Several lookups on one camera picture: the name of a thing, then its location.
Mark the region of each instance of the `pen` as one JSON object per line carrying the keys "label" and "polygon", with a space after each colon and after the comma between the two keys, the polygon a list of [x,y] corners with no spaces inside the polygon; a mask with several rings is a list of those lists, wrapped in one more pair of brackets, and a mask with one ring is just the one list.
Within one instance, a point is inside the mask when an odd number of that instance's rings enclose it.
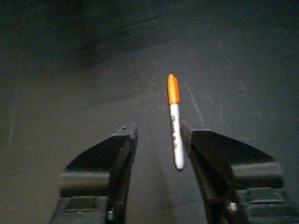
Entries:
{"label": "pen", "polygon": [[173,149],[174,149],[174,160],[178,169],[183,168],[183,139],[181,132],[181,93],[179,83],[174,74],[169,75],[169,100],[171,108],[171,121],[173,121]]}

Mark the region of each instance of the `orange cap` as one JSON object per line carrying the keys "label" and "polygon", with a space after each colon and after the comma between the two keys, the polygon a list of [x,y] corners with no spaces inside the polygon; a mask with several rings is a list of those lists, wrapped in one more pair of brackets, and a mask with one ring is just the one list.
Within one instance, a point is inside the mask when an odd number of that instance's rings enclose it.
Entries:
{"label": "orange cap", "polygon": [[169,75],[169,99],[170,105],[179,104],[181,102],[181,92],[179,92],[179,84],[178,79],[173,73]]}

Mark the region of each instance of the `dark background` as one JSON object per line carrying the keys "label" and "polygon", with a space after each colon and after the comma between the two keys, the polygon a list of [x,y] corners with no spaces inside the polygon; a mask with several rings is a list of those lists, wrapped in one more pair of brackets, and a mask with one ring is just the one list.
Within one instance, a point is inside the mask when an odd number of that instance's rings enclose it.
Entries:
{"label": "dark background", "polygon": [[49,223],[69,162],[131,122],[127,223],[205,223],[182,119],[269,153],[299,206],[297,1],[2,1],[0,222]]}

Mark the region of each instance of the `black plastic part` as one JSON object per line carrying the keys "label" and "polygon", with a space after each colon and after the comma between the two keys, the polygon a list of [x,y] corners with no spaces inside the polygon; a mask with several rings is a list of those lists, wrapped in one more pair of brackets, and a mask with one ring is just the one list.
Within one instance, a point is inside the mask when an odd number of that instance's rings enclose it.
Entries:
{"label": "black plastic part", "polygon": [[126,223],[137,139],[131,124],[73,160],[62,173],[61,202],[51,224]]}
{"label": "black plastic part", "polygon": [[279,163],[250,145],[182,126],[210,224],[298,223]]}

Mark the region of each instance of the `screw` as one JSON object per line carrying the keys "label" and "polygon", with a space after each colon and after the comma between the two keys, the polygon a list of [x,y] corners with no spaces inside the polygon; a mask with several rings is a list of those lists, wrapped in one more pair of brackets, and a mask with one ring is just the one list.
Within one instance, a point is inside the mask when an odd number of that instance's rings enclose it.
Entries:
{"label": "screw", "polygon": [[229,213],[234,214],[239,210],[238,203],[230,202],[227,205],[227,209],[229,209]]}
{"label": "screw", "polygon": [[114,217],[115,215],[114,215],[114,211],[107,211],[107,219],[110,220],[110,221],[113,221],[114,219],[115,219],[115,217]]}

